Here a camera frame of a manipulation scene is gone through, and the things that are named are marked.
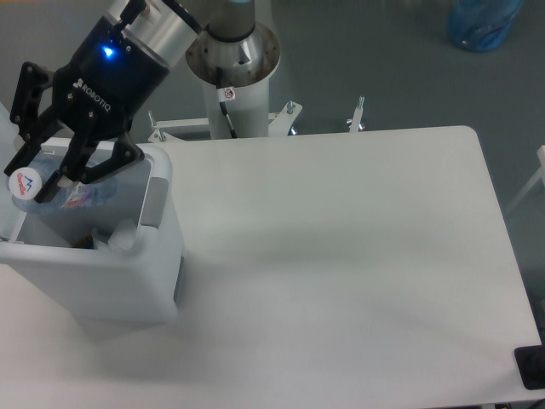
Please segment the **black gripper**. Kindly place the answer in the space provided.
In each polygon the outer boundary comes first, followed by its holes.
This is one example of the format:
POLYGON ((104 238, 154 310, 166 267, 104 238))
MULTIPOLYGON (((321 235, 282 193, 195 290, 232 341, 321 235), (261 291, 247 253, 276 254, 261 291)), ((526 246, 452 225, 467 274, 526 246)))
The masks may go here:
POLYGON ((169 73, 169 68, 102 17, 70 62, 55 73, 25 62, 14 94, 10 121, 23 145, 4 169, 11 176, 34 159, 45 180, 34 200, 68 197, 81 184, 95 187, 144 159, 129 131, 135 114, 169 73), (53 85, 53 106, 39 113, 43 92, 53 85), (62 129, 74 132, 64 156, 43 154, 42 144, 62 129), (101 141, 115 139, 110 156, 93 158, 101 141))

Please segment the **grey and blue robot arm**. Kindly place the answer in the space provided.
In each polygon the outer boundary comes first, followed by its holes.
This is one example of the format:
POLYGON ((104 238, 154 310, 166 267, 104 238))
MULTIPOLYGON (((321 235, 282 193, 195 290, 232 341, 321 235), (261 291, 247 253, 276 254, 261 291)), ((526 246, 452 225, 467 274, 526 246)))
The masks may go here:
POLYGON ((66 65, 22 65, 9 117, 22 144, 5 175, 28 166, 63 128, 73 135, 34 197, 39 204, 62 180, 98 183, 138 164, 144 153, 129 135, 133 118, 198 35, 235 42, 254 30, 252 1, 114 2, 66 65))

